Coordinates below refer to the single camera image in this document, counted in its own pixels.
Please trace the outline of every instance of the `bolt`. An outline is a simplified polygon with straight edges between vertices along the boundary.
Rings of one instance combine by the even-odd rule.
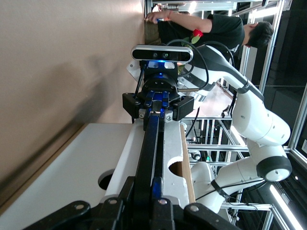
[[[80,210],[80,209],[82,209],[82,208],[84,208],[84,205],[75,205],[75,209],[76,209],[76,210]]]
[[[116,199],[112,199],[112,200],[109,200],[109,204],[111,205],[114,205],[117,203],[117,200]]]
[[[164,200],[164,199],[158,200],[158,202],[159,202],[160,205],[166,205],[167,204],[167,201]]]
[[[199,208],[198,208],[196,205],[192,205],[192,206],[190,207],[190,210],[191,210],[192,212],[198,212],[198,211],[199,211]]]

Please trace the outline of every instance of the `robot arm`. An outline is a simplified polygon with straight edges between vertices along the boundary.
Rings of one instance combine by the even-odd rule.
[[[263,180],[280,181],[290,175],[292,167],[282,147],[290,137],[290,128],[279,116],[264,107],[261,92],[233,68],[218,50],[209,46],[200,46],[198,49],[206,60],[210,82],[224,78],[238,92],[233,126],[248,140],[250,153],[250,157],[222,167],[213,181],[197,173],[206,170],[207,174],[212,174],[207,166],[195,165],[192,168],[198,202],[217,213],[224,199],[233,192]],[[202,68],[201,62],[196,61],[190,79],[199,78],[200,73],[205,74]]]

